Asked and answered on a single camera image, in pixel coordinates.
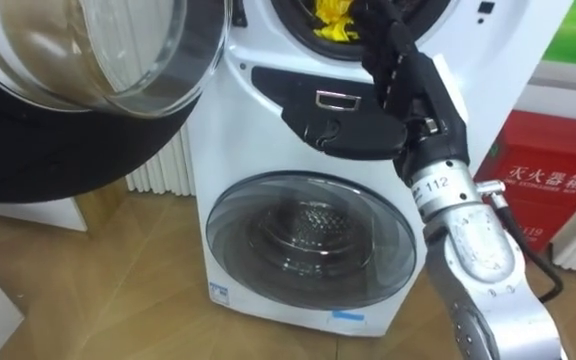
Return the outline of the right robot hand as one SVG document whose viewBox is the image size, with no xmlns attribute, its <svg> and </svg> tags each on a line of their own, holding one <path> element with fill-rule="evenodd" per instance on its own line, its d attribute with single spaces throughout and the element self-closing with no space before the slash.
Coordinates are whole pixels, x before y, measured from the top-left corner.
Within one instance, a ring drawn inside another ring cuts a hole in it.
<svg viewBox="0 0 576 360">
<path fill-rule="evenodd" d="M 470 164 L 466 122 L 435 63 L 417 47 L 400 8 L 385 0 L 358 0 L 349 12 L 377 102 L 406 129 L 393 158 L 398 176 L 410 185 L 413 175 L 434 163 Z"/>
</svg>

